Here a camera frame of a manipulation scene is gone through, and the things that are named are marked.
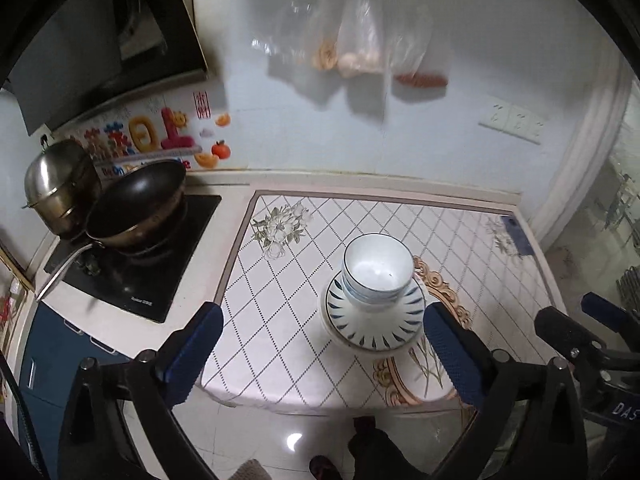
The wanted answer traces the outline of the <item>white bowl blue rim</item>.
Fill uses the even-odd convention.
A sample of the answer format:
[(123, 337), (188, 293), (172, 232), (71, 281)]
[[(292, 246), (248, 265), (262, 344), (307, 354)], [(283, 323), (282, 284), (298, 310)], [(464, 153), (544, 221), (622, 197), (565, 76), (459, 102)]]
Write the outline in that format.
[(413, 277), (410, 250), (395, 237), (363, 234), (345, 248), (342, 278), (346, 292), (360, 304), (382, 308), (396, 302)]

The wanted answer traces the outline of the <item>frosted glass sliding door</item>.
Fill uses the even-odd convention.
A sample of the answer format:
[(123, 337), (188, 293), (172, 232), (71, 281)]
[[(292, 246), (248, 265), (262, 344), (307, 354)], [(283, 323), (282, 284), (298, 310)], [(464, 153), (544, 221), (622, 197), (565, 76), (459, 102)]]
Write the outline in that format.
[(594, 292), (620, 306), (617, 280), (639, 263), (632, 241), (637, 222), (628, 218), (639, 199), (624, 202), (627, 192), (638, 192), (638, 183), (611, 160), (632, 90), (634, 72), (623, 55), (603, 50), (586, 110), (534, 222), (567, 314), (620, 350), (626, 348), (622, 337), (582, 312), (580, 302)]

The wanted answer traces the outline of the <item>black induction cooktop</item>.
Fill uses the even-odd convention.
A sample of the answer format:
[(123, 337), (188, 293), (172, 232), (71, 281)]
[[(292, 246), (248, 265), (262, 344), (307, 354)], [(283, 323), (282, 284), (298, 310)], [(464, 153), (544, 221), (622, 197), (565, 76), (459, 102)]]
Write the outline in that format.
[(219, 204), (218, 195), (185, 195), (163, 231), (126, 252), (93, 246), (64, 282), (107, 304), (163, 323), (183, 273)]

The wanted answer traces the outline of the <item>blue smartphone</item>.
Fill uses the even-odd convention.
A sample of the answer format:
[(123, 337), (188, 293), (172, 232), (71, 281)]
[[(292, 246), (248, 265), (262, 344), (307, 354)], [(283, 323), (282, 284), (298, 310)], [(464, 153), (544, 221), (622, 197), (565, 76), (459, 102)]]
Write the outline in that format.
[(534, 250), (521, 225), (513, 216), (502, 216), (501, 221), (506, 229), (506, 235), (510, 238), (515, 251), (519, 256), (532, 256)]

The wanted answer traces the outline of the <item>floral diamond pattern table mat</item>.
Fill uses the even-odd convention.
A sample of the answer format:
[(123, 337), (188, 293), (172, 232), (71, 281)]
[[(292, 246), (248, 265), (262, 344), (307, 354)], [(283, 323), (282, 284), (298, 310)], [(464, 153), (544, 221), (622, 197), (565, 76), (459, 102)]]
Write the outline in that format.
[[(532, 245), (519, 256), (501, 221), (513, 216)], [(280, 413), (449, 411), (454, 385), (424, 336), (392, 356), (366, 356), (332, 336), (326, 314), (346, 246), (381, 233), (416, 257), (419, 304), (439, 301), (489, 348), (540, 364), (552, 351), (534, 333), (561, 307), (555, 280), (524, 220), (476, 200), (258, 191), (224, 266), (216, 300), (224, 331), (200, 384), (216, 401)]]

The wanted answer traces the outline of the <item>blue lower cabinet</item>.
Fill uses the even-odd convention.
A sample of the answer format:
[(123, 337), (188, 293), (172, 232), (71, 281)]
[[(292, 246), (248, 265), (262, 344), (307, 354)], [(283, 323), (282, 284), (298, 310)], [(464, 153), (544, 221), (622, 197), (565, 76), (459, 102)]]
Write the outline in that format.
[(48, 479), (149, 479), (122, 414), (129, 359), (43, 302), (28, 333), (17, 393), (23, 451)]

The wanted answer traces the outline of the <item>black wok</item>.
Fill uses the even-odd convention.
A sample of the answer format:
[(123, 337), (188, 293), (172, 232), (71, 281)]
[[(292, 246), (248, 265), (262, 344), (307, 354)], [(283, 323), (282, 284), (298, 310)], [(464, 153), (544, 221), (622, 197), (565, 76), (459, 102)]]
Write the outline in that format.
[(150, 162), (109, 186), (88, 215), (87, 243), (54, 268), (35, 300), (46, 298), (80, 255), (92, 248), (147, 252), (182, 201), (185, 187), (186, 168), (175, 159)]

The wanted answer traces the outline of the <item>stainless steel pot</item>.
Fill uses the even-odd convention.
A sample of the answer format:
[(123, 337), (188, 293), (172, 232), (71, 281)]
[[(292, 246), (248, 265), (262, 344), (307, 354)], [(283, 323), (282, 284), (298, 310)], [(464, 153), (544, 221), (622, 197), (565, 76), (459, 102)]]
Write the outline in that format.
[(102, 194), (101, 180), (89, 153), (75, 140), (53, 144), (40, 136), (41, 153), (24, 177), (25, 208), (33, 209), (46, 227), (63, 240), (84, 229)]

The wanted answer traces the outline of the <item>black range hood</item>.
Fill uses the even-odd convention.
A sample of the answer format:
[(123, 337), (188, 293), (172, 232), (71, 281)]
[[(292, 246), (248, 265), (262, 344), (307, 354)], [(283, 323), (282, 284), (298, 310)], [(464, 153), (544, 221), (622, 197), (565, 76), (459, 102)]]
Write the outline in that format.
[(193, 0), (1, 0), (1, 84), (27, 133), (207, 71)]

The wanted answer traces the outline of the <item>plastic bag with red food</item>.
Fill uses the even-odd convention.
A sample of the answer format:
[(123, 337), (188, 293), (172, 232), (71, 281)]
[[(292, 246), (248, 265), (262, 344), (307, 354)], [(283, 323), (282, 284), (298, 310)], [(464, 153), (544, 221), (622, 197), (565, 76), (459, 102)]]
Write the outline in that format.
[(420, 90), (448, 87), (450, 43), (436, 23), (430, 0), (392, 0), (387, 66), (393, 81)]

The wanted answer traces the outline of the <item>plastic bag with orange food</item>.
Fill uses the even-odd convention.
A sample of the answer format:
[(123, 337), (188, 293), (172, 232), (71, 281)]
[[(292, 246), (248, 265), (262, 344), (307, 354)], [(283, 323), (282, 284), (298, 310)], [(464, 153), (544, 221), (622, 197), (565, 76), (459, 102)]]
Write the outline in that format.
[(381, 0), (285, 0), (250, 46), (343, 78), (385, 72)]

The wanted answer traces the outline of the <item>white wall socket right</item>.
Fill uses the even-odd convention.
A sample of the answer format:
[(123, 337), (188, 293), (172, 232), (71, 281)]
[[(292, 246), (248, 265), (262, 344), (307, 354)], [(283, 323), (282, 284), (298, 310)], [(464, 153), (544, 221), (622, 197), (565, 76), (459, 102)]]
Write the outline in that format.
[(528, 127), (525, 133), (525, 139), (533, 144), (540, 145), (541, 144), (541, 135), (544, 131), (544, 126), (546, 125), (546, 120), (537, 115), (530, 114)]

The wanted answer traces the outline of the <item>white wall socket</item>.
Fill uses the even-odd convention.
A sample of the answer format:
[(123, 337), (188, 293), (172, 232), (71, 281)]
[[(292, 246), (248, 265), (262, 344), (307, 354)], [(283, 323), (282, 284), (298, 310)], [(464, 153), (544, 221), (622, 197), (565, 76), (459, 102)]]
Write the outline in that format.
[(491, 99), (480, 114), (478, 124), (480, 126), (504, 131), (509, 120), (511, 104), (499, 99)]
[(518, 136), (519, 138), (525, 139), (531, 119), (532, 113), (529, 110), (517, 105), (512, 105), (503, 131), (509, 133), (511, 136)]
[(540, 145), (541, 144), (541, 135), (544, 131), (544, 126), (546, 125), (546, 120), (537, 115), (530, 114), (528, 127), (525, 133), (525, 139), (533, 144)]

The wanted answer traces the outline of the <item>white wall socket middle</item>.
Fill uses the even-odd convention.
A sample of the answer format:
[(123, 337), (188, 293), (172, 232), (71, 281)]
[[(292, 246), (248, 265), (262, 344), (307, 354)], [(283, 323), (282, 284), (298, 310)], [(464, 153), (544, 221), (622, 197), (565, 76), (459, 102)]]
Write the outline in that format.
[(532, 113), (529, 110), (517, 105), (512, 105), (503, 131), (509, 133), (511, 136), (518, 136), (519, 138), (525, 139), (531, 119)]

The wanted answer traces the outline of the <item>white wall socket left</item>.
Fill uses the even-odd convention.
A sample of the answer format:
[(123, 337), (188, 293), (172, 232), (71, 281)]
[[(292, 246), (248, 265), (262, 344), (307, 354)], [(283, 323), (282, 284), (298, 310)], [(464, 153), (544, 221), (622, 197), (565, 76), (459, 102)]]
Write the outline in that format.
[(478, 124), (480, 126), (504, 131), (509, 120), (511, 104), (499, 99), (491, 99), (480, 114)]

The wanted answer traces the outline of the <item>colourful wall sticker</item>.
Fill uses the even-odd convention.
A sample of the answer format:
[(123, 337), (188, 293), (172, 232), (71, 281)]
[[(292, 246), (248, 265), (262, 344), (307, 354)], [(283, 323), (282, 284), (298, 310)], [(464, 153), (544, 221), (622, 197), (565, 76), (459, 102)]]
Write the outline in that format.
[(103, 181), (165, 159), (214, 171), (232, 156), (226, 92), (211, 81), (117, 105), (55, 136), (80, 144)]

